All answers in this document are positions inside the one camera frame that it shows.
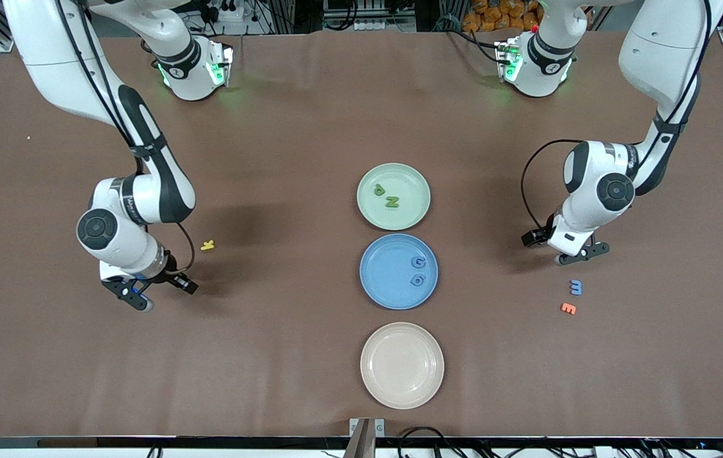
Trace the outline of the light green plate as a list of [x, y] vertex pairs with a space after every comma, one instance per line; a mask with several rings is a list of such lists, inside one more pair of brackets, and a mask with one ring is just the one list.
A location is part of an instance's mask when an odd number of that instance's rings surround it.
[[[374, 185], [386, 193], [374, 195]], [[399, 208], [386, 208], [387, 195], [400, 198]], [[358, 183], [356, 203], [361, 216], [384, 231], [403, 231], [417, 225], [428, 214], [432, 192], [428, 180], [410, 165], [388, 163], [370, 169]]]

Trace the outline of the blue plate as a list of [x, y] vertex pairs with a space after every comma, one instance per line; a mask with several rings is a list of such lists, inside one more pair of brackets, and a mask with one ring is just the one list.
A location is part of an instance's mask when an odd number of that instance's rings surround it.
[[[426, 266], [411, 266], [413, 257], [425, 257]], [[426, 276], [420, 287], [411, 284], [415, 274]], [[361, 256], [359, 276], [362, 289], [380, 307], [410, 310], [431, 297], [440, 278], [440, 265], [431, 247], [407, 233], [383, 235], [370, 243]]]

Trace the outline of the beige plate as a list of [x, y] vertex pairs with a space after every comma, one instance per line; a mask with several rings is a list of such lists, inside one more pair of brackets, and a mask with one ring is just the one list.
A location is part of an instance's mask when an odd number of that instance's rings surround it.
[[373, 331], [360, 356], [360, 374], [369, 394], [382, 406], [411, 410], [440, 391], [445, 357], [425, 328], [408, 322], [386, 324]]

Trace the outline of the orange objects heap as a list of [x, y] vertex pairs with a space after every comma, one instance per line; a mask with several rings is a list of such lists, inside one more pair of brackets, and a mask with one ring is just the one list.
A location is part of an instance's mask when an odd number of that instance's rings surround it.
[[501, 29], [536, 31], [545, 15], [539, 0], [470, 0], [461, 19], [461, 30], [492, 32]]

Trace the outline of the white power strip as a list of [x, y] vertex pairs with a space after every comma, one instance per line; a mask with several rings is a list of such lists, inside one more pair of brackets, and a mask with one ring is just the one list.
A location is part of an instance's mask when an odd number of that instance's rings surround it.
[[239, 23], [245, 18], [245, 8], [236, 0], [196, 0], [205, 24]]

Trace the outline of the grey metal equipment rack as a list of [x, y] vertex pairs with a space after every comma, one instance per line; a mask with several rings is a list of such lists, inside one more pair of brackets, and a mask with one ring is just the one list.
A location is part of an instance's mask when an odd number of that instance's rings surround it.
[[414, 0], [323, 0], [324, 29], [416, 32]]

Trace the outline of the metal table edge bracket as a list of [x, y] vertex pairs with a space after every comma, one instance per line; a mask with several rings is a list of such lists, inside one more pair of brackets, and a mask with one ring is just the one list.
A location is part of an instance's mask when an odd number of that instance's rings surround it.
[[343, 458], [376, 458], [377, 438], [385, 436], [385, 420], [358, 417], [349, 421], [350, 440]]

